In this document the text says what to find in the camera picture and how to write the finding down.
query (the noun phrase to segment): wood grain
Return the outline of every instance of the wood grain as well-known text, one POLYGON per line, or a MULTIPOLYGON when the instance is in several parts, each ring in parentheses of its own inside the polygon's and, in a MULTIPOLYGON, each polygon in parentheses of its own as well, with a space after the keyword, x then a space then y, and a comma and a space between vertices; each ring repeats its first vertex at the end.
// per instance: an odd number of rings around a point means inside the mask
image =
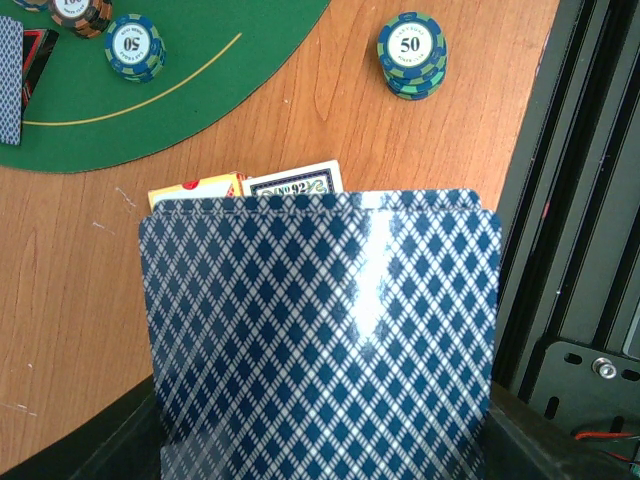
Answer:
POLYGON ((0 472, 151 373, 137 243, 149 189, 337 158, 347 190, 471 187, 495 208, 557 2, 333 0, 285 66, 199 135, 97 172, 0 169, 0 472), (442 25, 450 58, 438 93, 407 102, 374 45, 414 9, 442 25))

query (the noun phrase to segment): red wire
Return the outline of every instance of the red wire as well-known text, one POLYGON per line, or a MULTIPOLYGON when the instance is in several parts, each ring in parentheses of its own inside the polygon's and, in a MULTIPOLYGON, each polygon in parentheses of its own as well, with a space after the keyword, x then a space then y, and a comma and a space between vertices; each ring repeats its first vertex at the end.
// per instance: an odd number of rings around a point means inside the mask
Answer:
POLYGON ((611 455, 613 458, 617 458, 618 460, 622 460, 623 462, 627 462, 627 463, 631 463, 633 465, 640 465, 640 462, 636 462, 634 460, 631 460, 630 458, 624 457, 622 455, 618 455, 617 453, 613 453, 613 452, 604 452, 607 455, 611 455))
POLYGON ((576 440, 584 438, 627 438, 633 437, 633 433, 609 433, 609 432, 580 432, 576 435, 576 440))

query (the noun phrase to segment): screw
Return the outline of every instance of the screw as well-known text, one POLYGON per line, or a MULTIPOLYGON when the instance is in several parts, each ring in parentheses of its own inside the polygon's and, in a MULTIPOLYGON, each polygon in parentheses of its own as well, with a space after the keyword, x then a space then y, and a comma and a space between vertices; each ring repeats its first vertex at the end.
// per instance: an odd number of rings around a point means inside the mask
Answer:
POLYGON ((611 380, 612 378, 616 378, 616 375, 618 375, 618 369, 608 358, 600 357, 596 359, 596 361, 591 365, 591 368, 605 380, 611 380))

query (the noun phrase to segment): scratch on wood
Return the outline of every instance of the scratch on wood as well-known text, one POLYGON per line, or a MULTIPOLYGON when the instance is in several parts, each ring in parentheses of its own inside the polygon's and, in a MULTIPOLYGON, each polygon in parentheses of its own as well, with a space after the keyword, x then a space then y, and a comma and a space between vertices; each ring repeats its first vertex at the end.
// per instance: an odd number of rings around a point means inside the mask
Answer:
POLYGON ((105 232, 109 232, 111 235, 115 236, 116 232, 114 232, 113 230, 108 229, 107 227, 105 227, 104 225, 100 225, 98 222, 93 222, 93 226, 96 228, 100 228, 102 230, 104 230, 105 232))
POLYGON ((33 412, 29 412, 27 410, 27 407, 25 407, 24 405, 7 405, 6 403, 2 403, 0 402, 0 407, 5 407, 8 408, 9 410, 15 410, 16 412, 20 412, 20 413, 26 413, 27 415, 31 415, 32 417, 37 417, 38 415, 33 413, 33 412))
POLYGON ((120 187, 116 187, 116 192, 118 192, 124 198, 124 201, 131 205, 133 208, 136 208, 137 205, 133 203, 133 201, 129 198, 129 196, 122 191, 120 187))

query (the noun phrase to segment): number 50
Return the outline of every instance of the number 50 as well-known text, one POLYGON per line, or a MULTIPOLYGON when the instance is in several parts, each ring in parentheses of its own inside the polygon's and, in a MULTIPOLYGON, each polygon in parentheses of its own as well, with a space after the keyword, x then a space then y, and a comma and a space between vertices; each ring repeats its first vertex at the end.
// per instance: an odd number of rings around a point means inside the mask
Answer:
POLYGON ((420 49, 420 39, 418 37, 403 38, 400 45, 402 46, 402 53, 406 53, 409 50, 417 52, 420 49))

